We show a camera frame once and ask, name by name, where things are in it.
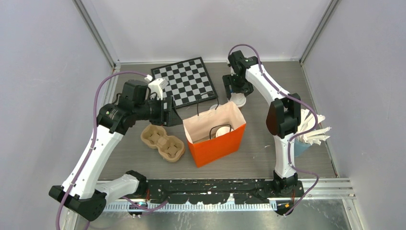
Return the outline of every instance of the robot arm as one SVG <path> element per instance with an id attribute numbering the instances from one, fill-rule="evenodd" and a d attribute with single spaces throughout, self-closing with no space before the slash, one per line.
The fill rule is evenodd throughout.
<path id="1" fill-rule="evenodd" d="M 128 171 L 122 177 L 105 184 L 96 183 L 113 149 L 136 121 L 149 120 L 159 126 L 182 124 L 182 119 L 174 109 L 173 99 L 162 98 L 162 88 L 166 84 L 164 79 L 156 79 L 148 85 L 142 81 L 130 80 L 124 84 L 118 104 L 106 104 L 100 109 L 97 116 L 96 144 L 64 203 L 67 208 L 93 221 L 108 203 L 127 194 L 142 195 L 146 191 L 146 177 L 134 171 Z M 61 202 L 92 141 L 93 134 L 69 177 L 62 185 L 51 187 L 49 195 L 55 200 Z"/>
<path id="2" fill-rule="evenodd" d="M 228 99 L 233 93 L 248 96 L 255 86 L 269 105 L 266 125 L 274 137 L 276 148 L 276 166 L 274 171 L 274 188 L 276 191 L 289 189 L 297 185 L 297 173 L 291 166 L 294 165 L 294 144 L 291 143 L 292 165 L 288 161 L 288 141 L 297 132 L 300 124 L 300 104 L 282 96 L 279 91 L 289 94 L 265 70 L 264 75 L 274 83 L 276 91 L 262 75 L 256 57 L 245 58 L 241 51 L 231 53 L 228 57 L 231 74 L 223 76 L 224 86 Z M 290 94 L 299 99 L 298 94 Z"/>

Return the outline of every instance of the blue cup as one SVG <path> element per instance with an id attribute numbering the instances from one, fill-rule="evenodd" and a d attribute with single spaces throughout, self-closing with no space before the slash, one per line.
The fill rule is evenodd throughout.
<path id="1" fill-rule="evenodd" d="M 311 144 L 306 144 L 298 141 L 297 139 L 294 140 L 294 157 L 300 156 L 304 151 L 306 151 Z"/>

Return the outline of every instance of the orange paper bag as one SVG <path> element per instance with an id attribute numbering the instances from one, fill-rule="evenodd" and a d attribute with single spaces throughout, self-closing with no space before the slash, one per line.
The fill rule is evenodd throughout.
<path id="1" fill-rule="evenodd" d="M 217 129 L 230 125 L 231 132 L 215 137 Z M 245 125 L 244 116 L 234 102 L 183 120 L 188 146 L 196 166 L 202 167 L 237 151 Z"/>

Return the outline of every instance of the bag handle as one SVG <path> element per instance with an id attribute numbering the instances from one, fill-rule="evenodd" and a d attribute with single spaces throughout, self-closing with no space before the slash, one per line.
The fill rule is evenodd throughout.
<path id="1" fill-rule="evenodd" d="M 230 125 L 230 124 L 214 126 L 213 128 L 210 129 L 210 133 L 209 133 L 209 138 L 210 138 L 210 140 L 212 139 L 212 130 L 213 130 L 214 128 L 217 128 L 217 127 L 220 127 L 220 126 L 230 126 L 230 131 L 229 131 L 229 132 L 231 132 L 231 125 Z"/>
<path id="2" fill-rule="evenodd" d="M 205 93 L 203 93 L 203 94 L 201 94 L 200 96 L 203 96 L 203 95 L 205 95 L 205 94 L 209 94 L 209 93 L 211 93 L 211 94 L 213 94 L 214 96 L 215 96 L 215 94 L 213 93 L 213 92 L 205 92 Z M 200 99 L 201 99 L 202 97 L 200 97 L 199 99 L 197 99 L 197 115 L 199 115 L 199 102 L 200 102 Z M 216 108 L 215 109 L 217 109 L 217 107 L 219 106 L 219 102 L 218 102 L 218 97 L 216 97 L 216 99 L 217 99 L 217 106 L 216 106 Z"/>

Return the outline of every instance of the wood grain surface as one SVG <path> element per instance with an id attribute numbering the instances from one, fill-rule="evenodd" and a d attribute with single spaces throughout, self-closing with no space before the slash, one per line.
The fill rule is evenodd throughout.
<path id="1" fill-rule="evenodd" d="M 137 70 L 150 73 L 151 68 L 162 64 L 122 65 L 121 71 Z M 302 100 L 310 105 L 309 90 L 299 62 L 265 62 L 267 72 L 290 93 L 298 93 Z M 222 76 L 230 72 L 225 63 L 206 63 L 207 70 L 218 93 L 220 104 L 227 102 Z M 121 92 L 124 82 L 139 78 L 135 75 L 119 77 L 116 92 Z M 216 100 L 202 102 L 199 110 L 206 111 L 216 104 Z M 140 139 L 142 130 L 148 121 L 138 121 L 129 129 L 123 140 L 114 149 L 100 179 L 112 180 L 122 176 L 128 170 L 137 171 L 149 179 L 216 179 L 216 178 L 272 178 L 275 167 L 275 144 L 272 135 L 265 126 L 268 104 L 255 90 L 242 108 L 247 127 L 239 150 L 206 166 L 197 168 L 189 149 L 175 163 L 164 160 L 156 149 L 150 149 Z M 177 110 L 182 119 L 196 115 L 196 105 Z M 177 136 L 186 144 L 183 126 L 166 127 L 168 135 Z M 300 169 L 318 173 L 321 177 L 335 177 L 330 157 L 324 143 L 311 146 L 302 156 L 295 158 Z M 299 173 L 300 178 L 312 175 Z"/>

